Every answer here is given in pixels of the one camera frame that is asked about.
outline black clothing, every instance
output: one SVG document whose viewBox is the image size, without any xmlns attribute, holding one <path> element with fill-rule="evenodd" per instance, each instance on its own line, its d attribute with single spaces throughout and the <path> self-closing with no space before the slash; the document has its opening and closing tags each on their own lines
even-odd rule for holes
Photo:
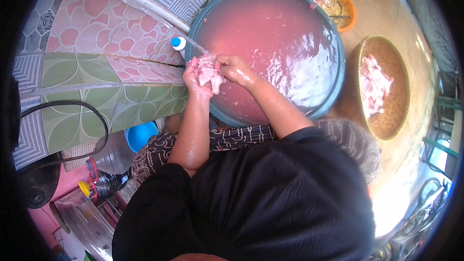
<svg viewBox="0 0 464 261">
<path fill-rule="evenodd" d="M 315 127 L 281 141 L 213 152 L 192 179 L 165 165 L 137 190 L 113 259 L 184 253 L 229 260 L 361 260 L 374 214 L 355 162 Z"/>
</svg>

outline hand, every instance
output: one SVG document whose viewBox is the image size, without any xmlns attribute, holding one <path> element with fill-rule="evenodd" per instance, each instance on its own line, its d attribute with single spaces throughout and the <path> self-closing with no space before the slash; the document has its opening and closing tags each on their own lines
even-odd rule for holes
<svg viewBox="0 0 464 261">
<path fill-rule="evenodd" d="M 210 99 L 214 94 L 211 92 L 211 87 L 204 85 L 203 87 L 200 86 L 197 79 L 195 78 L 194 69 L 197 66 L 197 58 L 194 57 L 191 61 L 189 61 L 186 66 L 185 72 L 182 76 L 182 79 L 187 86 L 187 90 L 190 96 L 202 96 L 207 97 Z"/>
<path fill-rule="evenodd" d="M 221 75 L 245 89 L 251 87 L 259 79 L 259 76 L 248 66 L 245 59 L 236 55 L 218 55 L 214 62 L 214 68 L 218 69 Z"/>
</svg>

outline bamboo basket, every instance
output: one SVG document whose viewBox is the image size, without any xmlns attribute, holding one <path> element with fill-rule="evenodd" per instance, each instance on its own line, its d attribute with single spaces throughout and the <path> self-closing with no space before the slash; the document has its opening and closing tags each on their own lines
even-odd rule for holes
<svg viewBox="0 0 464 261">
<path fill-rule="evenodd" d="M 382 73 L 393 77 L 390 95 L 384 99 L 384 113 L 364 116 L 363 96 L 360 84 L 361 59 L 373 55 Z M 351 52 L 346 64 L 346 78 L 341 98 L 343 112 L 354 122 L 368 129 L 376 140 L 388 142 L 394 139 L 406 123 L 411 101 L 409 76 L 403 57 L 396 46 L 386 37 L 365 37 Z"/>
</svg>

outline bottle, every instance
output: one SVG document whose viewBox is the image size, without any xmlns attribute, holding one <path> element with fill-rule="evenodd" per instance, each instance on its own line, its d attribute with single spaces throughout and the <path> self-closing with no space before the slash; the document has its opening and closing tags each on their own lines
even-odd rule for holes
<svg viewBox="0 0 464 261">
<path fill-rule="evenodd" d="M 78 182 L 80 189 L 87 197 L 96 197 L 106 200 L 115 192 L 124 188 L 129 179 L 132 178 L 131 169 L 122 174 L 109 174 L 100 170 L 91 171 L 89 182 Z"/>
<path fill-rule="evenodd" d="M 102 137 L 95 147 L 101 147 L 103 141 Z M 124 131 L 118 131 L 108 135 L 105 148 L 86 160 L 85 165 L 89 171 L 94 171 L 92 164 L 94 163 L 96 169 L 117 175 L 124 173 L 131 167 L 134 156 L 135 153 L 127 144 Z"/>
<path fill-rule="evenodd" d="M 183 38 L 181 36 L 171 39 L 171 45 L 172 45 L 173 49 L 175 49 L 177 51 L 180 51 L 181 55 L 182 55 L 182 58 L 184 58 L 184 59 L 185 59 L 185 44 L 186 43 L 187 43 L 187 41 L 185 40 L 185 38 Z"/>
</svg>

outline raw chicken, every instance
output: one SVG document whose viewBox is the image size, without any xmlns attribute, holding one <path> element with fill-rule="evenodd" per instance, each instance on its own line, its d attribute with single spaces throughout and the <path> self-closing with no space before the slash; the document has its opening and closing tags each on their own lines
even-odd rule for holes
<svg viewBox="0 0 464 261">
<path fill-rule="evenodd" d="M 390 94 L 393 77 L 381 72 L 373 55 L 363 57 L 361 60 L 360 84 L 362 91 L 362 104 L 366 119 L 375 113 L 383 113 L 383 99 Z"/>
<path fill-rule="evenodd" d="M 209 55 L 202 55 L 198 58 L 194 73 L 200 86 L 211 87 L 211 92 L 215 95 L 219 94 L 219 86 L 226 82 L 225 77 L 214 69 L 214 60 Z"/>
</svg>

